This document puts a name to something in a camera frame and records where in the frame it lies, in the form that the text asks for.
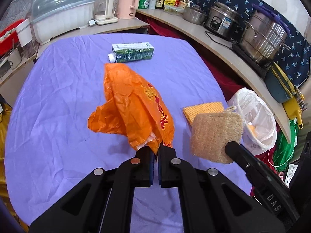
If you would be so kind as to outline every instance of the white trash bin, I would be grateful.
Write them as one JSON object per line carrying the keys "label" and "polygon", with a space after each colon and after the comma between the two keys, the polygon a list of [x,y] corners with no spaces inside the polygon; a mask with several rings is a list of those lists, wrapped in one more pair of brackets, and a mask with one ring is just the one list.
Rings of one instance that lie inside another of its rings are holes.
{"label": "white trash bin", "polygon": [[[259,155],[270,150],[276,143],[276,122],[265,102],[252,90],[240,89],[228,102],[236,106],[236,112],[243,119],[244,146],[253,154]],[[255,127],[256,136],[248,123]]]}

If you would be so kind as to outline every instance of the purple tablecloth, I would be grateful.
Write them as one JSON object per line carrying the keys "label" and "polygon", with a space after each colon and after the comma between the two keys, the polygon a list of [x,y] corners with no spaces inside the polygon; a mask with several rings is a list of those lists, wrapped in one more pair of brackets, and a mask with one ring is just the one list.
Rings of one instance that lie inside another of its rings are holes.
{"label": "purple tablecloth", "polygon": [[[184,40],[143,34],[102,34],[59,40],[49,46],[30,72],[10,119],[5,171],[10,200],[31,224],[97,167],[116,168],[134,157],[126,137],[94,133],[87,120],[105,103],[104,69],[113,43],[148,41],[152,60],[128,63],[159,91],[175,123],[173,147],[194,167],[215,167],[250,193],[245,172],[192,156],[191,130],[182,108],[222,102],[213,75]],[[131,232],[183,232],[177,189],[161,189],[155,166],[150,189],[136,188]]]}

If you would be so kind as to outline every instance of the stainless steel pot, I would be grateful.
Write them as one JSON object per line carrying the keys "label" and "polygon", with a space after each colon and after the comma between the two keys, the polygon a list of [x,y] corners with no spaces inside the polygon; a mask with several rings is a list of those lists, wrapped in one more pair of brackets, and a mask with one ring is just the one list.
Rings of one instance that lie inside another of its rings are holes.
{"label": "stainless steel pot", "polygon": [[210,8],[204,27],[226,39],[231,39],[241,16],[228,6],[216,2]]}
{"label": "stainless steel pot", "polygon": [[285,44],[286,31],[281,25],[254,10],[251,19],[244,21],[246,28],[240,47],[259,65],[272,61],[281,48],[290,50]]}
{"label": "stainless steel pot", "polygon": [[197,8],[186,7],[183,11],[183,19],[198,25],[202,25],[207,15]]}

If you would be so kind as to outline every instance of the metal screw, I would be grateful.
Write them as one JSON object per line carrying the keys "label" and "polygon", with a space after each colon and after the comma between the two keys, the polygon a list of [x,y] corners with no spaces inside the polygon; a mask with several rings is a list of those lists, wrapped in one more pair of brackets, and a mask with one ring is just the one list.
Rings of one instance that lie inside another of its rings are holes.
{"label": "metal screw", "polygon": [[131,159],[131,163],[132,163],[133,165],[137,165],[137,164],[140,163],[140,159],[139,159],[139,158],[132,158],[132,159]]}
{"label": "metal screw", "polygon": [[172,158],[171,162],[173,165],[179,165],[181,160],[179,158]]}
{"label": "metal screw", "polygon": [[215,168],[210,168],[210,169],[208,169],[207,172],[209,175],[212,175],[212,176],[216,176],[218,174],[218,170]]}
{"label": "metal screw", "polygon": [[93,173],[95,175],[102,175],[104,173],[104,171],[101,168],[96,168]]}

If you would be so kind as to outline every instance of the orange plastic bag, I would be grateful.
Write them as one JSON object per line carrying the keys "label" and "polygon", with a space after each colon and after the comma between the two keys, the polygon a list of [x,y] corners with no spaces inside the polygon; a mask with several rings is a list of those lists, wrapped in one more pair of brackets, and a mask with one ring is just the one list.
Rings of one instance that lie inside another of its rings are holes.
{"label": "orange plastic bag", "polygon": [[172,145],[173,118],[148,81],[125,64],[107,63],[104,90],[106,103],[90,115],[89,129],[125,135],[135,150],[147,144],[155,154],[162,141]]}

